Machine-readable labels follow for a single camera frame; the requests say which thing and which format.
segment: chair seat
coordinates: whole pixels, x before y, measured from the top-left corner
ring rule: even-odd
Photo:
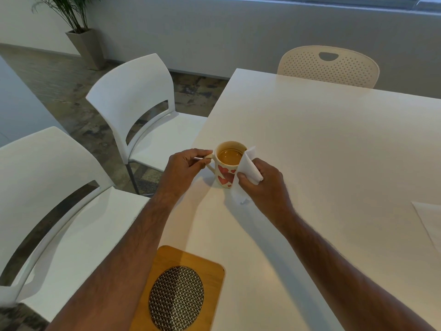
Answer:
[[[89,202],[47,246],[17,302],[52,321],[119,242],[148,200],[111,187]]]
[[[172,154],[191,148],[206,120],[176,111],[164,116],[138,140],[129,160],[164,171]]]

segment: plant pot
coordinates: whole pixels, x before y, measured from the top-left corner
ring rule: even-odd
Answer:
[[[104,67],[105,59],[95,30],[89,29],[84,33],[75,33],[72,30],[67,32],[66,35],[74,44],[88,68],[98,71]]]

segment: paper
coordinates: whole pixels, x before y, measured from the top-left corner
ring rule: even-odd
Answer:
[[[249,150],[246,150],[240,160],[239,166],[237,167],[237,172],[242,172],[246,175],[248,180],[254,184],[258,184],[263,180],[262,174],[260,174],[257,167],[253,164],[252,160],[256,158],[256,147],[253,146]],[[238,204],[243,204],[247,200],[250,200],[248,194],[240,187],[239,179],[237,177],[233,180],[233,185],[231,187],[231,195],[233,199]]]
[[[441,205],[412,202],[434,247],[441,253]]]

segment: coffee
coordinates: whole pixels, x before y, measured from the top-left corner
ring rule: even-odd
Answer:
[[[242,155],[242,152],[236,149],[227,149],[218,154],[218,159],[226,165],[235,166],[239,165]]]

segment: tabletop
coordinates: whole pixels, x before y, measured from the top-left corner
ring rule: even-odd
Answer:
[[[284,174],[299,214],[441,329],[441,262],[411,201],[441,203],[441,100],[238,69],[194,146],[236,140]],[[286,240],[204,169],[161,245],[226,271],[213,330],[342,330]]]

